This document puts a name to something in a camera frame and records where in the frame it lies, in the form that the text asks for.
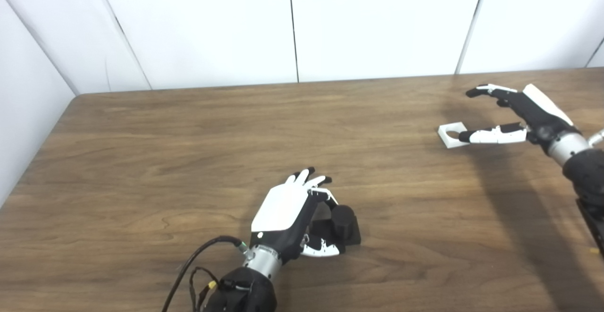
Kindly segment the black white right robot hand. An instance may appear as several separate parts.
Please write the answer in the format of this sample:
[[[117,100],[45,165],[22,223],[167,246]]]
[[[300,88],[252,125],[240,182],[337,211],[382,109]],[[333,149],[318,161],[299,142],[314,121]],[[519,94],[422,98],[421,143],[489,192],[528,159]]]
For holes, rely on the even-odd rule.
[[[480,95],[496,98],[498,106],[510,108],[524,122],[463,131],[458,136],[460,142],[508,144],[529,141],[547,152],[563,136],[580,133],[568,116],[533,84],[528,84],[523,91],[481,84],[466,92],[469,98]]]

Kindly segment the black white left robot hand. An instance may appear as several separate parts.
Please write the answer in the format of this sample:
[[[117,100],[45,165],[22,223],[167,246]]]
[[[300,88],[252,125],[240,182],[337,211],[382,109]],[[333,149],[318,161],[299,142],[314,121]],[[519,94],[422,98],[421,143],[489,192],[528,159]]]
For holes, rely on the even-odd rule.
[[[332,179],[311,178],[314,172],[315,168],[306,168],[271,188],[251,222],[250,245],[274,250],[283,265],[302,255],[334,257],[346,252],[345,245],[309,232],[319,204],[331,210],[338,206],[332,192],[322,187]]]

